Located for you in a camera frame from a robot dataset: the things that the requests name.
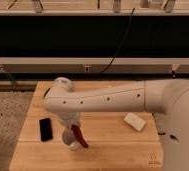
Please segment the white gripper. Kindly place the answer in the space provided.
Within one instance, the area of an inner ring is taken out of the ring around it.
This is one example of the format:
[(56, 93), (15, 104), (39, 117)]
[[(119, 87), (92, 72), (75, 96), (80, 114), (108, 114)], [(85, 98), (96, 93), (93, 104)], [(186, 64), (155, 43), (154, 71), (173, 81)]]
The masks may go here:
[(79, 112), (60, 112), (58, 114), (59, 122), (65, 127), (66, 130), (72, 132), (73, 126), (80, 126), (80, 113)]

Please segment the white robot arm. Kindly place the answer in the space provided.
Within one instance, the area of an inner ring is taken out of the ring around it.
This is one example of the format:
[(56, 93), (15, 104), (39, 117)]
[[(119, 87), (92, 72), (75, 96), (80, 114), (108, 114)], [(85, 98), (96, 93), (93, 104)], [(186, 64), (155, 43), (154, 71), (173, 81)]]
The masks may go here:
[(73, 90), (71, 80), (59, 77), (43, 96), (44, 108), (59, 116), (63, 137), (82, 146), (82, 112), (150, 112), (166, 116), (163, 171), (189, 171), (189, 80), (138, 81), (111, 88)]

